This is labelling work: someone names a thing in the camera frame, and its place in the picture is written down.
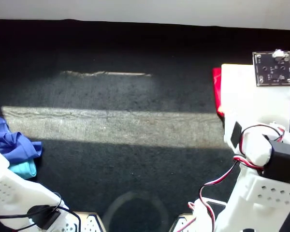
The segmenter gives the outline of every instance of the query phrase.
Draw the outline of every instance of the dark carpet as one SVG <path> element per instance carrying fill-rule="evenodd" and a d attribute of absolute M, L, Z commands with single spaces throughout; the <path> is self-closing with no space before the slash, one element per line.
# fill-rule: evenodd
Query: dark carpet
<path fill-rule="evenodd" d="M 71 209 L 165 232 L 232 163 L 212 68 L 276 48 L 290 31 L 0 20 L 0 115 L 43 142 L 34 181 Z M 226 201 L 237 174 L 204 195 Z"/>

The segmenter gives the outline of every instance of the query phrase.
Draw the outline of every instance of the cable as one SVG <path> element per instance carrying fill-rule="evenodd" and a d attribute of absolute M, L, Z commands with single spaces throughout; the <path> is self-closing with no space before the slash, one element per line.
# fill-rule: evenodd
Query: cable
<path fill-rule="evenodd" d="M 215 230 L 215 213 L 214 213 L 212 207 L 207 202 L 205 202 L 203 200 L 202 190 L 205 186 L 215 185 L 215 184 L 218 184 L 221 181 L 223 181 L 232 172 L 233 168 L 236 166 L 237 163 L 238 163 L 238 161 L 236 161 L 224 175 L 222 175 L 221 177 L 219 177 L 216 180 L 213 180 L 213 181 L 210 181 L 210 182 L 203 184 L 199 189 L 199 199 L 202 202 L 202 204 L 207 208 L 207 210 L 209 212 L 209 216 L 211 217 L 211 220 L 212 220 L 212 232 L 214 232 L 214 230 Z"/>
<path fill-rule="evenodd" d="M 248 130 L 250 128 L 253 128 L 253 127 L 268 127 L 268 128 L 271 128 L 272 130 L 274 130 L 278 134 L 278 137 L 274 141 L 280 140 L 284 136 L 284 132 L 282 134 L 280 134 L 279 131 L 277 129 L 275 129 L 274 127 L 271 127 L 271 126 L 268 126 L 268 125 L 264 125 L 264 124 L 257 124 L 257 125 L 253 125 L 253 126 L 247 127 L 247 128 L 245 128 L 242 131 L 241 136 L 240 136 L 240 143 L 239 143 L 240 152 L 244 156 L 245 156 L 245 154 L 243 153 L 243 149 L 242 149 L 242 146 L 243 146 L 243 136 L 244 136 L 244 133 L 245 133 L 246 130 Z"/>
<path fill-rule="evenodd" d="M 233 160 L 235 161 L 235 163 L 231 166 L 231 168 L 225 174 L 223 174 L 221 177 L 219 177 L 216 180 L 213 180 L 213 181 L 205 183 L 199 189 L 199 199 L 202 202 L 202 204 L 207 208 L 208 213 L 209 213 L 209 215 L 211 217 L 211 220 L 212 220 L 212 232 L 214 232 L 214 230 L 215 230 L 215 214 L 214 214 L 214 211 L 213 211 L 212 207 L 207 202 L 205 202 L 203 200 L 203 198 L 202 198 L 202 190 L 203 190 L 203 188 L 205 186 L 209 186 L 209 185 L 216 185 L 216 184 L 220 183 L 221 181 L 223 181 L 232 172 L 232 170 L 234 169 L 234 167 L 236 166 L 236 164 L 238 162 L 240 162 L 241 164 L 247 166 L 248 168 L 252 168 L 252 169 L 256 169 L 256 170 L 263 170 L 263 167 L 254 165 L 253 163 L 251 163 L 250 161 L 248 161 L 247 159 L 245 159 L 242 156 L 234 156 Z"/>
<path fill-rule="evenodd" d="M 185 226 L 183 226 L 181 229 L 179 229 L 176 232 L 182 232 L 185 228 L 187 228 L 188 226 L 190 226 L 193 222 L 195 222 L 197 218 L 195 217 L 194 219 L 190 220 Z"/>
<path fill-rule="evenodd" d="M 75 217 L 78 219 L 78 232 L 81 232 L 82 221 L 81 221 L 80 217 L 79 217 L 75 212 L 73 212 L 73 211 L 70 210 L 70 209 L 66 209 L 66 208 L 63 208 L 63 207 L 61 207 L 61 206 L 59 206 L 58 209 L 62 209 L 62 210 L 64 210 L 64 211 L 66 211 L 66 212 L 72 214 L 73 216 L 75 216 Z"/>
<path fill-rule="evenodd" d="M 30 227 L 32 227 L 32 226 L 35 226 L 35 225 L 36 225 L 36 223 L 33 223 L 33 224 L 28 225 L 28 226 L 26 226 L 26 227 L 20 228 L 20 229 L 18 229 L 18 230 L 16 230 L 16 231 L 17 231 L 17 232 L 18 232 L 18 231 L 23 231 L 23 230 L 28 229 L 28 228 L 30 228 Z"/>
<path fill-rule="evenodd" d="M 194 210 L 194 203 L 192 203 L 192 202 L 188 202 L 188 207 L 189 207 L 191 210 Z"/>
<path fill-rule="evenodd" d="M 233 160 L 241 162 L 241 164 L 245 165 L 248 168 L 256 169 L 256 170 L 263 170 L 263 167 L 257 166 L 252 162 L 248 161 L 242 156 L 233 156 Z"/>

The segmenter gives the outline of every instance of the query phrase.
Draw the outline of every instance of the black cable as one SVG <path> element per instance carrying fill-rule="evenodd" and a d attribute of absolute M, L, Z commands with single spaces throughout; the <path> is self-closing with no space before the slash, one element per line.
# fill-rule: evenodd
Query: black cable
<path fill-rule="evenodd" d="M 23 231 L 23 230 L 28 229 L 28 228 L 30 228 L 30 227 L 32 227 L 32 226 L 35 226 L 35 225 L 36 225 L 36 224 L 33 223 L 33 224 L 28 225 L 28 226 L 26 226 L 26 227 L 20 228 L 20 229 L 18 229 L 18 230 L 16 230 L 16 231 Z"/>
<path fill-rule="evenodd" d="M 247 128 L 245 128 L 242 131 L 241 136 L 240 136 L 240 141 L 239 141 L 240 142 L 240 149 L 239 150 L 242 153 L 242 155 L 244 155 L 244 156 L 245 156 L 245 154 L 242 151 L 242 145 L 241 145 L 241 143 L 243 143 L 242 139 L 243 139 L 245 131 L 250 129 L 250 128 L 253 128 L 253 127 L 268 127 L 268 128 L 271 128 L 272 130 L 274 130 L 279 135 L 276 139 L 274 139 L 274 141 L 276 141 L 276 140 L 278 140 L 278 139 L 280 139 L 280 138 L 282 138 L 284 136 L 284 133 L 280 134 L 277 129 L 275 129 L 275 128 L 271 127 L 271 126 L 268 126 L 268 125 L 264 125 L 264 124 L 257 124 L 257 125 L 253 125 L 253 126 L 247 127 Z"/>
<path fill-rule="evenodd" d="M 78 232 L 81 232 L 82 221 L 81 221 L 80 217 L 70 209 L 66 209 L 66 208 L 63 208 L 61 206 L 59 206 L 58 209 L 64 210 L 64 211 L 72 214 L 73 216 L 75 216 L 78 219 Z"/>

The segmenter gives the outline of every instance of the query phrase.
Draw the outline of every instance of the red object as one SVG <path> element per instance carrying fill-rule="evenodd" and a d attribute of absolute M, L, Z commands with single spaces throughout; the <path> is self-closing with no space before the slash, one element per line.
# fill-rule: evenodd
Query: red object
<path fill-rule="evenodd" d="M 220 117 L 224 117 L 224 113 L 221 109 L 221 68 L 213 68 L 213 84 L 214 84 L 214 95 L 216 112 Z"/>

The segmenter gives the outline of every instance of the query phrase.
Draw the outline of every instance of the blue cloth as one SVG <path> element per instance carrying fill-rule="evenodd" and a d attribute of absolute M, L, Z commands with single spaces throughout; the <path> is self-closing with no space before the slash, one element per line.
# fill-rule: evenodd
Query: blue cloth
<path fill-rule="evenodd" d="M 20 132 L 10 132 L 0 117 L 0 153 L 11 163 L 11 170 L 25 178 L 36 175 L 34 158 L 42 154 L 42 143 L 31 142 Z"/>

